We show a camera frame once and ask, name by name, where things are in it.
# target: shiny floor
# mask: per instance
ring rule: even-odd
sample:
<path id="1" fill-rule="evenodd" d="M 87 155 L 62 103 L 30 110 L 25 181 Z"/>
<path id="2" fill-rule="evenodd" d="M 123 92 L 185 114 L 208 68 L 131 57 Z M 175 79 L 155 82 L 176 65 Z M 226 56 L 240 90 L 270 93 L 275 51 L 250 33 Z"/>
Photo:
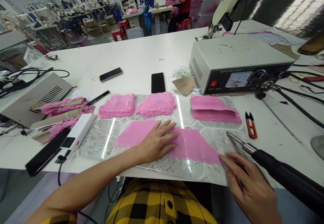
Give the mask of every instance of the shiny floor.
<path id="1" fill-rule="evenodd" d="M 237 9 L 233 15 L 239 20 L 242 9 Z M 253 19 L 300 38 L 309 38 L 324 28 L 324 0 L 248 0 L 243 19 Z"/>

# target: control panel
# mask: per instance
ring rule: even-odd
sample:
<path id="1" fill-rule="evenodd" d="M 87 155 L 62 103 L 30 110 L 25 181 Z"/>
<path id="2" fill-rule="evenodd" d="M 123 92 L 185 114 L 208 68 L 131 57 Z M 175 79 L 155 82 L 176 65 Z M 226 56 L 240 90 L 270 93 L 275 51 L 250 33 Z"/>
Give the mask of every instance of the control panel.
<path id="1" fill-rule="evenodd" d="M 291 65 L 292 62 L 211 70 L 204 95 L 258 92 L 263 82 L 271 80 L 275 83 L 279 74 Z"/>

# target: hand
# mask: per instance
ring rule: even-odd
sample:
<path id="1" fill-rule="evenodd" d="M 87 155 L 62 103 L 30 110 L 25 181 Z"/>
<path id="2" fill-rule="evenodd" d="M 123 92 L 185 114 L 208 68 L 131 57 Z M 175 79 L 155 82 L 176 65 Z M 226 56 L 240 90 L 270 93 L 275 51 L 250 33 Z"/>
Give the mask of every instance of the hand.
<path id="1" fill-rule="evenodd" d="M 176 123 L 170 124 L 170 122 L 171 120 L 168 120 L 160 126 L 161 121 L 158 121 L 142 142 L 134 147 L 135 154 L 138 157 L 138 165 L 159 160 L 176 147 L 167 144 L 179 135 L 178 133 L 166 134 L 176 125 Z"/>
<path id="2" fill-rule="evenodd" d="M 228 183 L 233 197 L 246 217 L 253 224 L 282 223 L 277 196 L 256 164 L 245 157 L 228 152 L 219 158 L 227 164 Z"/>

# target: person in red shirt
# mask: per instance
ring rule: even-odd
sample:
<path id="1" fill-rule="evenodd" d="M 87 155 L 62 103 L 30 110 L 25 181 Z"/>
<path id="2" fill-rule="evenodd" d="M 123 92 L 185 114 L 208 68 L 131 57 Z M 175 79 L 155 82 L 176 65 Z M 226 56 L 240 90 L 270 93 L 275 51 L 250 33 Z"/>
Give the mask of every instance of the person in red shirt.
<path id="1" fill-rule="evenodd" d="M 177 31 L 177 23 L 189 18 L 191 0 L 179 1 L 179 14 L 170 20 L 168 33 Z"/>

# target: red plastic chair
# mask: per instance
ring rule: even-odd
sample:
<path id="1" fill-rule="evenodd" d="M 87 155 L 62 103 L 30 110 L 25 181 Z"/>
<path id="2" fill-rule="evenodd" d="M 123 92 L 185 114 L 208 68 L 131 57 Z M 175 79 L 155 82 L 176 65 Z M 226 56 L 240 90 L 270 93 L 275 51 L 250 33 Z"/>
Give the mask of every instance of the red plastic chair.
<path id="1" fill-rule="evenodd" d="M 124 21 L 121 21 L 119 22 L 119 28 L 123 34 L 124 37 L 127 36 L 127 29 L 131 28 L 130 25 L 129 25 L 129 21 L 128 20 L 124 20 Z"/>
<path id="2" fill-rule="evenodd" d="M 178 30 L 186 30 L 187 29 L 187 25 L 190 25 L 190 28 L 188 28 L 188 29 L 191 29 L 192 28 L 192 19 L 190 17 L 188 19 L 186 19 L 186 20 L 180 21 L 177 24 L 177 31 Z"/>
<path id="3" fill-rule="evenodd" d="M 117 36 L 120 36 L 120 38 L 121 38 L 122 40 L 125 40 L 125 38 L 124 38 L 124 36 L 123 36 L 123 33 L 121 32 L 120 29 L 113 30 L 113 31 L 111 32 L 111 35 L 112 35 L 112 38 L 114 39 L 115 42 L 118 41 Z"/>

